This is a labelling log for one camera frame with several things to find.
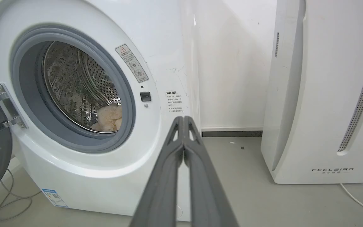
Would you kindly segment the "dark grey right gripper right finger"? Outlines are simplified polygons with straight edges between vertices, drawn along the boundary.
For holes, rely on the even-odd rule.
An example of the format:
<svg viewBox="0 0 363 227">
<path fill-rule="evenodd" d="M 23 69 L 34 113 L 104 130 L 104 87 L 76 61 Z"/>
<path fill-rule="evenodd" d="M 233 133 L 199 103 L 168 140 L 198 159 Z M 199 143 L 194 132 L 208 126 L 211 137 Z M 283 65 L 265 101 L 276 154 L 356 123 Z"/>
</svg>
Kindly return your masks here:
<svg viewBox="0 0 363 227">
<path fill-rule="evenodd" d="M 238 222 L 193 118 L 183 118 L 184 162 L 190 172 L 191 226 L 237 227 Z"/>
</svg>

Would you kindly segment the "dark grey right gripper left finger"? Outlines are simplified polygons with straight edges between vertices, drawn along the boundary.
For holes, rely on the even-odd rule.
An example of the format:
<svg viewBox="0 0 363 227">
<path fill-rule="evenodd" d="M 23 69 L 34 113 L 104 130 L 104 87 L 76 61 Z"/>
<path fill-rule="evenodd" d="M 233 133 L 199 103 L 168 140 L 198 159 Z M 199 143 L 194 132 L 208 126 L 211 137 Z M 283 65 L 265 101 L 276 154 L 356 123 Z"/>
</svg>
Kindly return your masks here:
<svg viewBox="0 0 363 227">
<path fill-rule="evenodd" d="M 178 170 L 183 161 L 183 117 L 171 124 L 130 227 L 175 227 Z"/>
</svg>

